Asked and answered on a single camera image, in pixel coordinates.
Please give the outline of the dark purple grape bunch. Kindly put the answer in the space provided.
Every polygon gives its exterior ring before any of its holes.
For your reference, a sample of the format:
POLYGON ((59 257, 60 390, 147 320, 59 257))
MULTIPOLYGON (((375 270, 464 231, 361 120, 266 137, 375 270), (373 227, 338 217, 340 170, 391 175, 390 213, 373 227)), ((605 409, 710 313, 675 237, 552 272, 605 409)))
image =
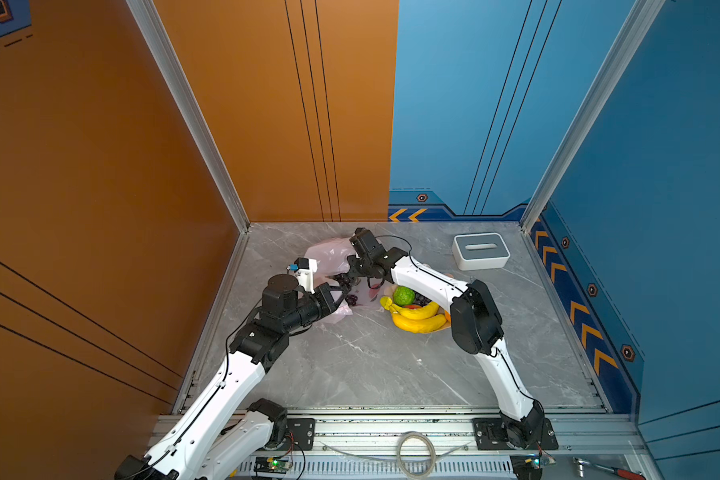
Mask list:
POLYGON ((427 298, 426 296, 424 296, 424 295, 422 295, 422 294, 420 294, 420 293, 416 293, 416 294, 414 295, 414 301, 413 301, 413 303, 414 303, 415 305, 418 305, 418 306, 420 306, 420 307, 425 307, 425 306, 427 306, 430 302, 431 302, 431 300, 430 300, 429 298, 427 298))

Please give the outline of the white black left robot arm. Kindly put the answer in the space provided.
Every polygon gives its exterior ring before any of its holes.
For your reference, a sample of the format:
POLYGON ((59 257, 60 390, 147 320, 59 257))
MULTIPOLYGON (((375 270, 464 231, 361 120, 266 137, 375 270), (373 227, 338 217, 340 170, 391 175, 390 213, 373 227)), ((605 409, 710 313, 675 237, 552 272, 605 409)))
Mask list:
POLYGON ((259 305, 227 338, 227 355, 214 379, 143 457, 127 457, 115 478, 226 479, 256 451, 279 446, 287 410, 272 401, 253 403, 236 425, 227 424, 291 337, 333 314, 348 292, 346 285, 322 283, 308 289, 294 275, 271 277, 259 305))

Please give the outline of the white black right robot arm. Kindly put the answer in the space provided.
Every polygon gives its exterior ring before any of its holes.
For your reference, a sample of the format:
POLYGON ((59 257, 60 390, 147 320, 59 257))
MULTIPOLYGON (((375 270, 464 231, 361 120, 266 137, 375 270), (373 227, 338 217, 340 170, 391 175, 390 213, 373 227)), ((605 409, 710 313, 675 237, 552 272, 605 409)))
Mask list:
POLYGON ((400 248, 384 247, 367 228, 350 238, 348 275, 382 279, 434 301, 451 319, 456 345, 474 356, 498 400, 500 425, 515 449, 556 449, 558 440, 542 403, 523 384, 509 355, 503 319, 488 286, 456 280, 417 261, 400 248))

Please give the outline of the pink plastic bag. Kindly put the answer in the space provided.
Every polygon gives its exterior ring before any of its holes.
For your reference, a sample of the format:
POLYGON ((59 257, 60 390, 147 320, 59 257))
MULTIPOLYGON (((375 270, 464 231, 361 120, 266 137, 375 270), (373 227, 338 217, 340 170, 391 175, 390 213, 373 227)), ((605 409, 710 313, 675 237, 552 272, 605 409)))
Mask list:
MULTIPOLYGON (((331 238, 310 246, 306 250, 304 257, 315 259, 318 262, 318 270, 314 277, 315 285, 327 282, 330 285, 337 286, 338 281, 334 277, 338 274, 347 273, 348 263, 346 258, 355 254, 356 252, 348 238, 331 238)), ((385 289, 389 287, 388 283, 379 287, 380 283, 380 279, 368 281, 366 278, 360 278, 357 282, 354 282, 350 292, 358 293, 359 305, 349 307, 343 301, 336 312, 322 319, 321 323, 335 324, 346 317, 359 315, 365 310, 379 310, 381 308, 380 298, 385 289)))

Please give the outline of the yellow banana bunch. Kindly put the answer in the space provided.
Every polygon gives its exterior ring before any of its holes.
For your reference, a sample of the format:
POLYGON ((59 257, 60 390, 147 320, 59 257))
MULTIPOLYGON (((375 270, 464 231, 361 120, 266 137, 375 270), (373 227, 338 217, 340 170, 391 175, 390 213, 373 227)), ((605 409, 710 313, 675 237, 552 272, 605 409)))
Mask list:
POLYGON ((435 302, 425 307, 410 309, 396 305, 392 298, 383 296, 381 306, 391 314, 395 326, 416 334, 434 333, 450 326, 450 315, 435 302))

